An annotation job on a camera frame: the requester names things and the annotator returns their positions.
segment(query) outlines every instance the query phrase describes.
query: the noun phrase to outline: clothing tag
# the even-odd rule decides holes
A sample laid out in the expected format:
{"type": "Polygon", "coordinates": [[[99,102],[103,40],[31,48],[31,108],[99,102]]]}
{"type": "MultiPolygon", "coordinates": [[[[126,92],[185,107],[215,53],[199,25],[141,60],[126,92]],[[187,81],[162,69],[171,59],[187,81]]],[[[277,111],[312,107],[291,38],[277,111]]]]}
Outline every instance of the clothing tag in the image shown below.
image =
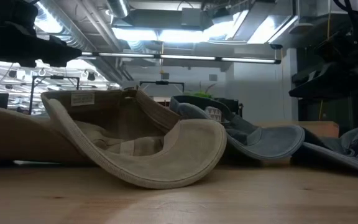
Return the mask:
{"type": "Polygon", "coordinates": [[[94,105],[94,93],[72,93],[71,106],[94,105]]]}

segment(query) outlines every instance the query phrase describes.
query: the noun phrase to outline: gray hat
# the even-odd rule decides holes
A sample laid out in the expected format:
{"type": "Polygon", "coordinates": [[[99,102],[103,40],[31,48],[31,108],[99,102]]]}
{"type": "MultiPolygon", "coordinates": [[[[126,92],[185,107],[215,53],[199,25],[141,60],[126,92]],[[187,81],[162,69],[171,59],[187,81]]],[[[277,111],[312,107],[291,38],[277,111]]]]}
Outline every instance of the gray hat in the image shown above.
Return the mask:
{"type": "Polygon", "coordinates": [[[174,96],[170,109],[185,119],[215,119],[227,132],[227,145],[253,159],[281,159],[292,155],[303,143],[304,129],[299,126],[261,128],[254,126],[215,100],[196,96],[174,96]]]}
{"type": "Polygon", "coordinates": [[[305,142],[293,159],[299,163],[316,160],[316,157],[336,161],[358,170],[358,128],[343,134],[340,138],[318,138],[306,133],[305,142]]]}

